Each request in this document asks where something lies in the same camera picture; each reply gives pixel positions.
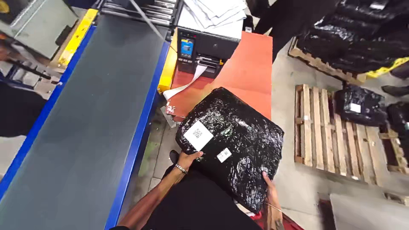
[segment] conveyor belt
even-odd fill
[[[104,229],[162,44],[145,23],[100,16],[1,199],[0,229]]]

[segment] white label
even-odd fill
[[[223,161],[225,161],[229,156],[231,156],[231,152],[228,148],[225,148],[217,155],[217,158],[219,158],[219,161],[223,163]]]
[[[213,134],[207,130],[207,128],[200,122],[196,121],[183,135],[189,143],[196,149],[196,151],[202,150],[202,148],[213,138]]]
[[[245,31],[247,32],[247,33],[251,33],[253,30],[252,30],[252,28],[251,27],[248,27],[248,26],[246,26],[245,28]]]
[[[369,8],[383,10],[385,9],[385,6],[386,6],[385,4],[374,2],[369,6]]]
[[[358,104],[351,103],[349,105],[349,110],[357,112],[357,113],[361,113],[361,106]]]

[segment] hand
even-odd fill
[[[268,178],[267,173],[263,172],[263,178],[267,183],[267,202],[278,209],[281,209],[279,204],[279,196],[277,194],[276,185]]]
[[[192,164],[192,162],[203,155],[203,152],[196,152],[191,155],[187,155],[184,152],[181,152],[179,154],[179,160],[178,160],[178,165],[180,165],[182,168],[184,168],[186,171],[189,171],[189,167]]]

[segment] barcode label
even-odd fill
[[[217,155],[217,158],[219,159],[220,162],[223,163],[223,161],[225,161],[229,156],[231,156],[231,152],[229,151],[228,148],[225,148]]]
[[[349,105],[349,110],[357,112],[357,113],[361,113],[361,106],[355,103],[351,103]]]
[[[196,121],[183,135],[189,143],[196,149],[202,148],[213,138],[213,134],[200,122]]]
[[[200,131],[200,129],[196,129],[196,130],[193,132],[193,135],[194,135],[196,138],[199,138],[199,137],[202,135],[202,132]]]

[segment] red mat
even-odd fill
[[[193,84],[168,100],[175,121],[187,114],[213,89],[224,87],[271,119],[272,38],[242,33],[241,42],[215,80],[199,77]],[[193,74],[176,70],[171,88],[188,84]]]

